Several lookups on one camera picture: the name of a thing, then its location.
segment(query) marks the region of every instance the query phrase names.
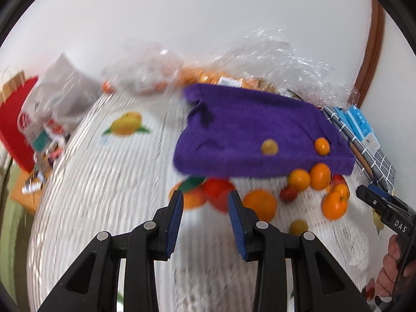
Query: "white tablecloth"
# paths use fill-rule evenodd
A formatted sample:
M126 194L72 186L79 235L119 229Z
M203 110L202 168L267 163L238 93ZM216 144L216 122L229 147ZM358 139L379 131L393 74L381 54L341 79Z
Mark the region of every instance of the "white tablecloth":
M103 136L126 111L140 112L151 133ZM97 101L65 148L35 217L28 251L32 311L98 232L129 232L167 205L170 189L184 178L174 170L172 158L188 111L184 101L168 103L162 96L134 100L103 95ZM285 177L232 181L242 198L259 187L278 198L286 184ZM392 233L385 228L378 235L371 209L355 197L357 186L366 183L357 167L347 183L351 198L340 220L326 220L320 209L323 193L308 189L293 204L279 201L271 223L287 232L293 220L307 220L310 231L361 289L377 276ZM228 215L209 203L185 211L172 258L155 264L159 309L251 311L256 268L239 257Z

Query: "clear plastic wrap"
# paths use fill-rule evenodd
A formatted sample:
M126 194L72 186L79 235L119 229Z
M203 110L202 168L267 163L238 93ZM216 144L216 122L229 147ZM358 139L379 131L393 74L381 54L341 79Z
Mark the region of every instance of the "clear plastic wrap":
M184 85L224 84L299 97L319 107L348 108L358 100L358 92L351 85L327 82L332 70L322 62L298 57L283 40L281 30L261 29L246 36L242 43L223 45L200 67L184 67L178 81ZM239 81L240 85L224 78Z
M106 67L102 75L111 89L131 96L164 93L174 87L183 64L179 56L159 43L146 43Z

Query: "purple cloth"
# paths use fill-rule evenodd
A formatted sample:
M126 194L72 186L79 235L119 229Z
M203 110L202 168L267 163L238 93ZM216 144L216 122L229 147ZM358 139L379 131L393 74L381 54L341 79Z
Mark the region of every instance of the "purple cloth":
M195 84L184 90L195 108L176 144L173 163L182 173L219 178L269 178L316 163L333 174L351 175L355 157L336 128L313 105L279 95ZM331 151L319 156L314 142L325 137ZM279 153L265 156L272 138Z

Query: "blue gripper pad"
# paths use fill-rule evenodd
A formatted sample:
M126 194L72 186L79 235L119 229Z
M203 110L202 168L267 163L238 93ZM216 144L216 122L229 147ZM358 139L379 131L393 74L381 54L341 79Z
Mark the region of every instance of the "blue gripper pad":
M166 255L171 257L173 251L175 251L176 240L178 239L178 232L180 226L180 220L182 219L182 213L184 212L184 194L180 192L175 207L172 212L172 217L169 222L168 236L166 241Z
M234 238L236 239L238 253L244 260L246 260L247 249L245 247L245 230L232 193L228 195L228 214L230 215L230 221L234 232Z

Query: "green leaf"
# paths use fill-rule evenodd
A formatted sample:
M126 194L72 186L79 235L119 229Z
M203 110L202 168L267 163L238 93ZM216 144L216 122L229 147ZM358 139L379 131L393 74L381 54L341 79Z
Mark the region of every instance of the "green leaf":
M146 127L140 127L139 129L136 130L136 132L150 133L150 130L147 129Z
M178 190L183 193L188 192L202 184L205 179L206 177L190 176L179 185Z

